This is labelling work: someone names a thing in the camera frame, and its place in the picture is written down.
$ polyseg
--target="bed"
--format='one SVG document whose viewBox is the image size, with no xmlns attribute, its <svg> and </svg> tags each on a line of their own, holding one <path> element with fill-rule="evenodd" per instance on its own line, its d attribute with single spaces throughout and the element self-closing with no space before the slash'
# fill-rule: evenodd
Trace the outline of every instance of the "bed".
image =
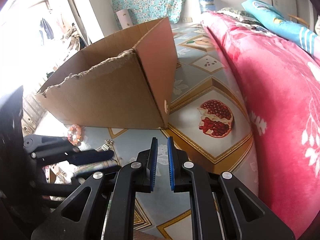
<svg viewBox="0 0 320 240">
<path fill-rule="evenodd" d="M 320 209 L 320 67 L 295 43 L 227 15 L 202 14 L 244 97 L 259 198 L 300 237 Z"/>
</svg>

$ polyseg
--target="pomegranate print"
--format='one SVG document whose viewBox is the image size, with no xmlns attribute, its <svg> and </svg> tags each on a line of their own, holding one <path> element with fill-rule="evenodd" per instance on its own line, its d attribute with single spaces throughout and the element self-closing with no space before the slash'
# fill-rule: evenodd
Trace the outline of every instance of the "pomegranate print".
<svg viewBox="0 0 320 240">
<path fill-rule="evenodd" d="M 199 129 L 214 138 L 227 136 L 232 129 L 233 114 L 229 107 L 218 100 L 204 102 L 199 108 L 201 122 Z"/>
</svg>

